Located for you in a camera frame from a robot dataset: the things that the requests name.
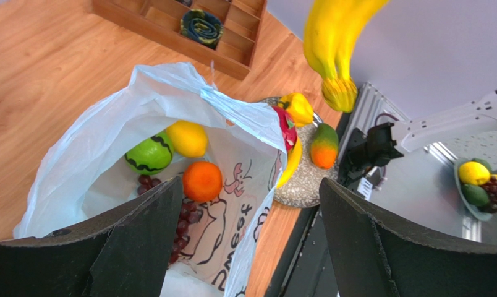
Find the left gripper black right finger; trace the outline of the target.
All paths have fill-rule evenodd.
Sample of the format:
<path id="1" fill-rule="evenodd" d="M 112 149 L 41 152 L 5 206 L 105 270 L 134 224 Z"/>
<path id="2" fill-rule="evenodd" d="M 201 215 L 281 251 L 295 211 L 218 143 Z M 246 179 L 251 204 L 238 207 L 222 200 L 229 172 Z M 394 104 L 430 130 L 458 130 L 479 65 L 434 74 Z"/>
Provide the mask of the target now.
<path id="1" fill-rule="evenodd" d="M 330 179 L 322 180 L 320 198 L 342 295 L 491 295 L 476 242 L 416 224 Z"/>

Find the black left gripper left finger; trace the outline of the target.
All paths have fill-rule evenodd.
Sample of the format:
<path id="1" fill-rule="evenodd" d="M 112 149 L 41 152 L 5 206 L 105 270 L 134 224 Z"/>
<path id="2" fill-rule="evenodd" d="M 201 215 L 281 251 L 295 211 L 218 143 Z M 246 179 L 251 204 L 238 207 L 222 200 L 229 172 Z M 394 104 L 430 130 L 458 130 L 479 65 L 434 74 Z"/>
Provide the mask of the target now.
<path id="1" fill-rule="evenodd" d="M 158 296 L 182 183 L 172 178 L 91 219 L 23 240 L 15 296 Z"/>

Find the light blue plastic bag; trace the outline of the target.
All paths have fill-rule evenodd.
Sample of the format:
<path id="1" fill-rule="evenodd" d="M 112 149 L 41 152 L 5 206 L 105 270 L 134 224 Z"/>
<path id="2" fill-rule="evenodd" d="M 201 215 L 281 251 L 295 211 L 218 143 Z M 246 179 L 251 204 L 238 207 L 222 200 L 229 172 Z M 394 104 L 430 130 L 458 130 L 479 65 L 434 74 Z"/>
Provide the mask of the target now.
<path id="1" fill-rule="evenodd" d="M 128 86 L 89 107 L 48 150 L 14 238 L 41 238 L 136 197 L 137 176 L 166 181 L 218 167 L 180 254 L 185 296 L 243 296 L 290 142 L 266 103 L 229 98 L 189 62 L 137 65 Z"/>

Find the green fake watermelon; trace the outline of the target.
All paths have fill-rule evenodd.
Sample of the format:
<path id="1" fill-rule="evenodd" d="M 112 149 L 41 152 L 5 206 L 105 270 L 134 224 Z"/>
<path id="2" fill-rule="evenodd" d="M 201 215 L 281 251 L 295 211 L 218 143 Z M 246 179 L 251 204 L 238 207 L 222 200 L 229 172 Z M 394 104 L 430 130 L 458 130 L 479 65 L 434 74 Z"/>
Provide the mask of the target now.
<path id="1" fill-rule="evenodd" d="M 167 168 L 173 159 L 174 146 L 165 132 L 157 133 L 130 149 L 124 159 L 131 170 L 154 175 Z"/>

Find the orange fake fruit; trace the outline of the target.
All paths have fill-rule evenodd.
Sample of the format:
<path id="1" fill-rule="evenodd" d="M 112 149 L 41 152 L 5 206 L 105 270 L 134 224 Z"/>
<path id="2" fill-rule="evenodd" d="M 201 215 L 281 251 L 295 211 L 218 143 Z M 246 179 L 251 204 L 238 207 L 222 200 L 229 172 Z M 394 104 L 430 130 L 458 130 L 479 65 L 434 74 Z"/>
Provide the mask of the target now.
<path id="1" fill-rule="evenodd" d="M 214 163 L 196 161 L 184 171 L 182 184 L 187 198 L 204 203 L 219 195 L 223 188 L 223 176 Z"/>

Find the green fake mango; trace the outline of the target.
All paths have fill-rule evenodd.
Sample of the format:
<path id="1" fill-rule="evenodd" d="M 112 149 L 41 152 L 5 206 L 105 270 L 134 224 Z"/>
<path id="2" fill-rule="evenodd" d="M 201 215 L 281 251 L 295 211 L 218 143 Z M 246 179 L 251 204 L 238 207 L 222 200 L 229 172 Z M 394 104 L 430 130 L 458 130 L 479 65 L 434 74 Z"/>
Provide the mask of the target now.
<path id="1" fill-rule="evenodd" d="M 326 123 L 319 124 L 310 145 L 312 163 L 324 170 L 332 168 L 338 157 L 338 147 L 336 130 Z"/>

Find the yellow fake lemon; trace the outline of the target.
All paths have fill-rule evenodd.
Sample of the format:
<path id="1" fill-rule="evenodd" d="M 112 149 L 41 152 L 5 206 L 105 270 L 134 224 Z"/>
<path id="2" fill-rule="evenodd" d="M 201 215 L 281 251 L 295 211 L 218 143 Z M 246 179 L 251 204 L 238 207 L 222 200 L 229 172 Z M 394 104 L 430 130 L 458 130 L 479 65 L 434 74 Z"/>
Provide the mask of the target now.
<path id="1" fill-rule="evenodd" d="M 167 127 L 165 132 L 179 155 L 187 158 L 200 158 L 205 155 L 208 136 L 201 125 L 179 120 Z"/>

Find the red fake dragon fruit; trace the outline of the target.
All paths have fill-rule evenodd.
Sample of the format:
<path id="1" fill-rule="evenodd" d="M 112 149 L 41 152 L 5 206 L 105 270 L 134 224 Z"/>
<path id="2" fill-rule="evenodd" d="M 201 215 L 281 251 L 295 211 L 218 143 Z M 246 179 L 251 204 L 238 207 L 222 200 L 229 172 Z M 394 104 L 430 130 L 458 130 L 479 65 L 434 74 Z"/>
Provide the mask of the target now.
<path id="1" fill-rule="evenodd" d="M 297 143 L 297 131 L 295 121 L 292 116 L 284 109 L 279 106 L 272 106 L 272 109 L 277 113 L 279 117 L 279 124 L 282 132 L 282 136 L 285 142 L 285 147 L 287 151 L 294 148 Z"/>

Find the yellow fake bell pepper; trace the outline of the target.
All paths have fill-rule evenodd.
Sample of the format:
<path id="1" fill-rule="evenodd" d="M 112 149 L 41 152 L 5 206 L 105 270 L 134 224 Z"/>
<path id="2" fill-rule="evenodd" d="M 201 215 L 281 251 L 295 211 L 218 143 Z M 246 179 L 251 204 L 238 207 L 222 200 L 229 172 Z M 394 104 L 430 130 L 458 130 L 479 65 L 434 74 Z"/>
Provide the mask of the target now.
<path id="1" fill-rule="evenodd" d="M 297 127 L 304 127 L 313 122 L 313 108 L 301 93 L 295 92 L 281 97 L 277 106 L 284 108 L 291 115 Z"/>

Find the yellow fake banana bunch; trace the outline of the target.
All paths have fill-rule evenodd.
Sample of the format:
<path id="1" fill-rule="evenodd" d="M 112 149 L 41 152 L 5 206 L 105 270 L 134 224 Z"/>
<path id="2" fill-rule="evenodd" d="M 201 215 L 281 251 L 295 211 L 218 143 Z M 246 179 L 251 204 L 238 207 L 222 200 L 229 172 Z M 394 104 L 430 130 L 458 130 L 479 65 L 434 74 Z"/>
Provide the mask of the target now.
<path id="1" fill-rule="evenodd" d="M 321 92 L 335 111 L 351 113 L 358 89 L 350 75 L 355 44 L 371 18 L 388 0 L 314 1 L 304 28 L 308 65 L 321 77 Z"/>

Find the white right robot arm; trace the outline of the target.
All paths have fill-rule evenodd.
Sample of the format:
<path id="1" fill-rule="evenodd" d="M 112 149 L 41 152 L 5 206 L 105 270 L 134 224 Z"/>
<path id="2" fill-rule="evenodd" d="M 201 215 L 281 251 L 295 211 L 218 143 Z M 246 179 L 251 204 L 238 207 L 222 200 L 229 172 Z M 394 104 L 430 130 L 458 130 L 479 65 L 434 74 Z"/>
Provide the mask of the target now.
<path id="1" fill-rule="evenodd" d="M 426 145 L 493 131 L 497 131 L 497 90 L 428 118 L 376 124 L 367 131 L 356 127 L 339 151 L 338 183 L 356 185 L 366 169 L 384 167 Z"/>

